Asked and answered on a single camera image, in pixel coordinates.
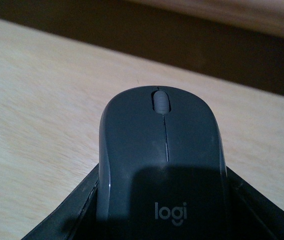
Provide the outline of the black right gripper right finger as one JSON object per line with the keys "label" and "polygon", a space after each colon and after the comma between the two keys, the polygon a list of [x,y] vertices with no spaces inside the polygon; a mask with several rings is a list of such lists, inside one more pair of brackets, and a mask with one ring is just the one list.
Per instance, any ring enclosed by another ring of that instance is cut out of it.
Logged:
{"label": "black right gripper right finger", "polygon": [[232,239],[284,240],[284,211],[227,168]]}

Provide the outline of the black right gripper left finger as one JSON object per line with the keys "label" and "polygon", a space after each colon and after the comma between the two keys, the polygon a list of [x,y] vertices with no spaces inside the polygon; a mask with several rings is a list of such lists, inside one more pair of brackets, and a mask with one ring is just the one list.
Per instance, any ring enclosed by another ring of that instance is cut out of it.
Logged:
{"label": "black right gripper left finger", "polygon": [[98,166],[24,240],[95,240]]}

